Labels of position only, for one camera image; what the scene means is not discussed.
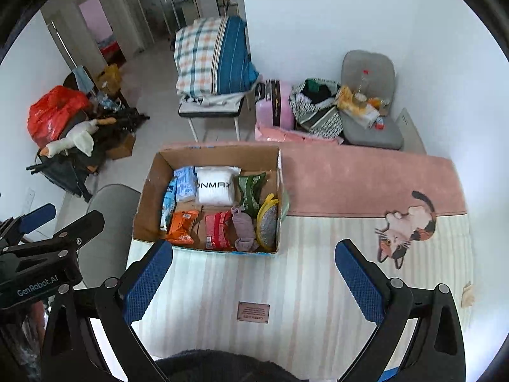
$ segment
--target tablecloth label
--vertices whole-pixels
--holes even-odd
[[[268,323],[269,305],[260,305],[258,303],[239,302],[237,310],[237,320],[243,322]]]

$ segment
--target blue package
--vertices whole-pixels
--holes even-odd
[[[194,173],[194,166],[185,166],[173,172],[177,177],[177,202],[192,201],[196,197],[198,178]]]
[[[168,184],[168,189],[164,194],[162,201],[162,214],[161,214],[161,230],[168,231],[170,226],[171,215],[175,210],[175,194],[177,192],[177,178],[173,179]]]

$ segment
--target blue gripper pad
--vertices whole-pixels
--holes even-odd
[[[141,260],[146,265],[124,297],[123,316],[129,325],[143,318],[173,260],[173,249],[169,242],[158,240],[154,245],[160,245],[159,249],[152,259],[145,260],[149,256],[147,253]]]
[[[384,318],[383,297],[355,256],[342,241],[336,246],[335,260],[336,267],[343,276],[366,320],[377,325],[382,323]]]
[[[24,215],[19,223],[18,231],[20,234],[28,234],[37,228],[49,223],[57,215],[54,205],[46,204],[32,211],[30,214]]]

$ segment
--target metal bolt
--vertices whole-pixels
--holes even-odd
[[[118,279],[115,278],[115,277],[110,277],[108,279],[106,279],[106,281],[104,282],[104,287],[106,287],[107,289],[112,289],[113,287],[115,287],[117,284],[119,283]]]
[[[401,287],[403,287],[403,280],[398,278],[390,279],[390,285],[397,289],[400,289]]]
[[[66,294],[69,291],[69,285],[68,284],[62,284],[59,287],[59,293],[60,294]]]
[[[438,285],[438,289],[440,290],[441,293],[443,294],[447,294],[449,293],[449,287],[447,287],[446,284],[439,284]]]

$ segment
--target pink wall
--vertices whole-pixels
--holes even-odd
[[[99,0],[85,1],[80,4],[80,10],[96,42],[101,42],[113,34]]]

